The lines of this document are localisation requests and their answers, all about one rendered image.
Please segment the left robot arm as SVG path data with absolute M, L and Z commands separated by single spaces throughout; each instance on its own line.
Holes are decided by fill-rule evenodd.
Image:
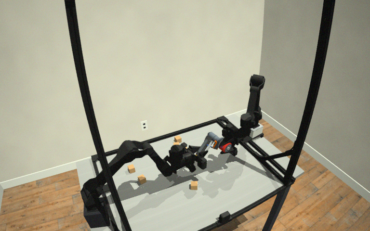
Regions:
M 167 155 L 164 159 L 161 159 L 148 142 L 125 140 L 119 147 L 117 155 L 109 163 L 112 176 L 124 164 L 129 163 L 136 158 L 142 158 L 145 155 L 149 155 L 149 157 L 156 163 L 158 170 L 165 177 L 172 175 L 172 173 L 177 174 L 177 170 L 185 166 L 183 147 L 181 145 L 173 145 L 169 150 L 169 156 Z M 100 211 L 101 203 L 99 197 L 104 193 L 103 186 L 105 184 L 106 179 L 103 170 L 95 178 L 89 179 L 83 184 L 83 188 L 80 193 L 87 208 L 87 212 Z

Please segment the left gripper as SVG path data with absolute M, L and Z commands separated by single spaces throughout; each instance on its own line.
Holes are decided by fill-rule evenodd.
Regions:
M 189 145 L 189 147 L 186 148 L 187 144 L 185 142 L 181 143 L 181 146 L 183 147 L 183 159 L 185 161 L 186 167 L 188 167 L 188 164 L 194 161 L 198 162 L 198 167 L 200 167 L 201 169 L 205 169 L 207 167 L 207 160 L 206 158 L 204 158 L 204 156 L 208 153 L 208 150 L 200 152 L 196 156 L 194 153 L 196 153 L 199 150 L 200 146 Z

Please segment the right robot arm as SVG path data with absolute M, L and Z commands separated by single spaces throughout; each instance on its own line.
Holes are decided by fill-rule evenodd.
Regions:
M 258 120 L 262 119 L 262 112 L 259 106 L 260 92 L 264 87 L 264 76 L 255 75 L 250 78 L 250 97 L 247 107 L 247 112 L 241 115 L 240 126 L 246 136 L 250 136 L 251 128 L 260 126 Z

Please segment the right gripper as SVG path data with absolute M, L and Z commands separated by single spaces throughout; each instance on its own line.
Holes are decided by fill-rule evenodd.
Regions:
M 227 132 L 227 131 L 229 131 L 229 132 Z M 244 138 L 245 138 L 245 133 L 241 129 L 237 130 L 236 127 L 234 127 L 232 125 L 227 125 L 226 126 L 225 137 L 222 140 L 222 142 L 220 143 L 220 146 L 231 143 L 232 147 L 226 153 L 230 153 L 233 156 L 236 156 L 238 154 L 238 149 L 235 147 L 235 144 L 239 145 L 239 142 L 244 141 Z M 226 154 L 226 153 L 224 153 L 223 151 L 220 152 L 220 154 Z

